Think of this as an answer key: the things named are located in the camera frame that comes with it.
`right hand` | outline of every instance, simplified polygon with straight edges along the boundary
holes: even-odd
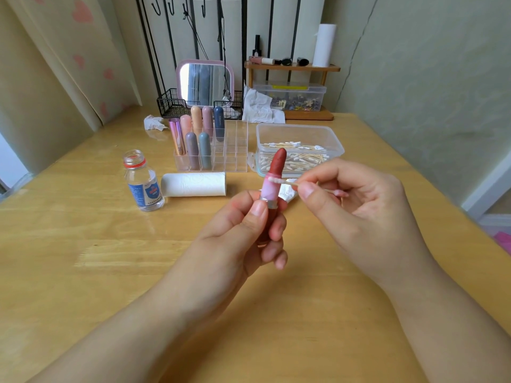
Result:
[[[342,189],[341,200],[323,191]],[[350,260],[384,290],[435,267],[401,182],[365,165],[334,159],[298,180],[298,194]]]

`blue bottle label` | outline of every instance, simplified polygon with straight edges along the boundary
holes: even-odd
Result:
[[[139,207],[151,206],[162,199],[156,177],[145,184],[128,184],[128,186]]]

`storage box lid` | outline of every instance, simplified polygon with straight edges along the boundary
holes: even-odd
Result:
[[[303,82],[275,82],[275,81],[265,81],[265,82],[254,82],[253,88],[257,91],[296,91],[299,93],[310,92],[310,93],[319,93],[325,94],[327,92],[327,88],[318,83],[303,83]]]

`left hand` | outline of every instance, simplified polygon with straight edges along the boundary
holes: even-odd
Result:
[[[219,316],[259,266],[286,266],[282,234],[287,222],[281,211],[287,203],[279,198],[279,213],[269,229],[271,241],[258,247],[256,240],[268,218],[267,203],[258,199],[255,190],[234,196],[157,284],[172,299],[171,309],[178,309],[184,325]]]

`mirror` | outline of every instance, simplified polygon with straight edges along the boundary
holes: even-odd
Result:
[[[215,106],[226,96],[233,96],[234,74],[222,61],[185,60],[176,68],[177,92],[188,106]]]

